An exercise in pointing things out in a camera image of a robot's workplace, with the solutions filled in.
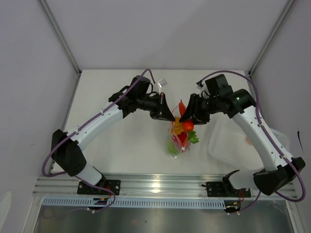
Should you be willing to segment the green cabbage toy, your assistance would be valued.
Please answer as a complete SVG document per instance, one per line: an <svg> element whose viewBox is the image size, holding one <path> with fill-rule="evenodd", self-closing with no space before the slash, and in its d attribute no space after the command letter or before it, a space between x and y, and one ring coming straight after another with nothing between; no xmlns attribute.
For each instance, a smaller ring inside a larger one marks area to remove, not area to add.
<svg viewBox="0 0 311 233"><path fill-rule="evenodd" d="M167 143L167 151L168 154L171 155L178 155L180 153L180 151L175 148L174 144L171 141Z"/></svg>

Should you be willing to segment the red bell pepper toy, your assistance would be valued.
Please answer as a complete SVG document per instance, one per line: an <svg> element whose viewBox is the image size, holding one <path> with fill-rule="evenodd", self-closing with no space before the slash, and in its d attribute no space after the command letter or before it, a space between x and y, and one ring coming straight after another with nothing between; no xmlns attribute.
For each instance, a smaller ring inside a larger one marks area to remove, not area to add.
<svg viewBox="0 0 311 233"><path fill-rule="evenodd" d="M179 135L172 135L171 139L177 150L179 150L180 152L184 152L186 150L186 142L188 139L187 134L181 133Z"/></svg>

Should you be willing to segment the clear orange zip top bag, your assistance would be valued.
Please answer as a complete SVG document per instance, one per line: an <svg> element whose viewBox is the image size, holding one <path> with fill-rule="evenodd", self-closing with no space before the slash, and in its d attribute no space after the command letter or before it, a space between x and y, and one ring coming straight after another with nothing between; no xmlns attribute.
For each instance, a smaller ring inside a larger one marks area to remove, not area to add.
<svg viewBox="0 0 311 233"><path fill-rule="evenodd" d="M193 121L186 120L180 122L180 118L186 111L186 106L182 102L172 110L175 120L168 129L168 138L166 141L167 154L171 159L176 159L184 153L188 153L193 144L199 143L199 138L194 130Z"/></svg>

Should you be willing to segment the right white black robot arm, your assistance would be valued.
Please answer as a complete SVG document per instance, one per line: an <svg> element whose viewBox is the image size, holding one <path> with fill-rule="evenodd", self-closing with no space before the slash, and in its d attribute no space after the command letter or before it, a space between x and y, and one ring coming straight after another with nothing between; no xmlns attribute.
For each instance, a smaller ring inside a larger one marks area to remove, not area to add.
<svg viewBox="0 0 311 233"><path fill-rule="evenodd" d="M206 79L207 96L191 94L180 121L192 120L195 125L207 124L210 115L223 113L246 134L256 149L263 168L253 171L233 171L223 177L222 191L233 196L242 188L256 188L269 196L298 178L302 201L306 189L299 173L306 166L302 157L293 157L266 126L259 112L259 98L253 98L245 89L233 91L224 74Z"/></svg>

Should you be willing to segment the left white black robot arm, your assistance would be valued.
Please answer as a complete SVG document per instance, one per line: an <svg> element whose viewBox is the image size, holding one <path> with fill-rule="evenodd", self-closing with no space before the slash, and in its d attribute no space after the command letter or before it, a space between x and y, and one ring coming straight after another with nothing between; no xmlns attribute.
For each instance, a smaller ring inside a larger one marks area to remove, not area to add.
<svg viewBox="0 0 311 233"><path fill-rule="evenodd" d="M63 132L57 130L52 135L51 158L65 174L77 177L94 194L105 190L105 176L91 166L84 154L84 149L110 125L124 119L137 109L148 111L151 119L173 122L166 96L163 92L152 91L151 81L143 76L135 76L130 85L113 94L98 114L75 129Z"/></svg>

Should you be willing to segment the yellow ginger root toy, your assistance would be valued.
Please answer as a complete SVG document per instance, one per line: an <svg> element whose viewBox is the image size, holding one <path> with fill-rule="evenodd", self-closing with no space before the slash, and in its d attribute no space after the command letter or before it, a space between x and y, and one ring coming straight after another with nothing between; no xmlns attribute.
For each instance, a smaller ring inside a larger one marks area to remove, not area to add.
<svg viewBox="0 0 311 233"><path fill-rule="evenodd" d="M181 133L188 133L192 130L191 125L188 122L179 122L180 118L175 117L175 122L172 124L171 134L179 135Z"/></svg>

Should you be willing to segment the orange carrot toy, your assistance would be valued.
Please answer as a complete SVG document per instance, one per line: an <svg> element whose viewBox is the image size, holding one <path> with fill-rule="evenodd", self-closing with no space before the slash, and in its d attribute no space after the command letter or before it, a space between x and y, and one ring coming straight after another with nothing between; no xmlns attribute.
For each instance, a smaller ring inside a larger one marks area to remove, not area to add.
<svg viewBox="0 0 311 233"><path fill-rule="evenodd" d="M199 138L194 131L194 123L191 120L182 123L183 131L187 134L187 141L196 144L199 142Z"/></svg>

